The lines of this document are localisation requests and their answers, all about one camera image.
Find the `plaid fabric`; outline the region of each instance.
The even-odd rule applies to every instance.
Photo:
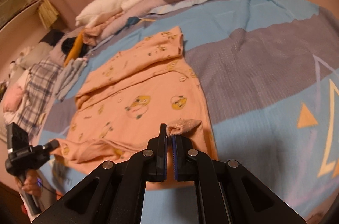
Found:
[[[28,133],[29,139],[39,131],[39,118],[44,113],[52,96],[53,87],[61,69],[62,67],[50,60],[42,60],[29,69],[31,79],[27,84],[26,91],[31,105],[26,106],[18,114],[17,121],[18,126]]]

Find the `blue and gray bed sheet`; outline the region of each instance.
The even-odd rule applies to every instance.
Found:
[[[241,162],[304,218],[338,188],[339,22],[328,10],[306,0],[208,0],[145,18],[92,51],[65,100],[53,105],[40,144],[66,137],[89,72],[180,26],[219,160]],[[53,161],[41,171],[64,193],[85,177]],[[148,191],[142,223],[197,223],[195,201],[194,188]]]

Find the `triangle pattern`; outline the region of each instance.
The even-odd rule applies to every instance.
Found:
[[[307,106],[302,103],[297,128],[316,126],[318,122]]]

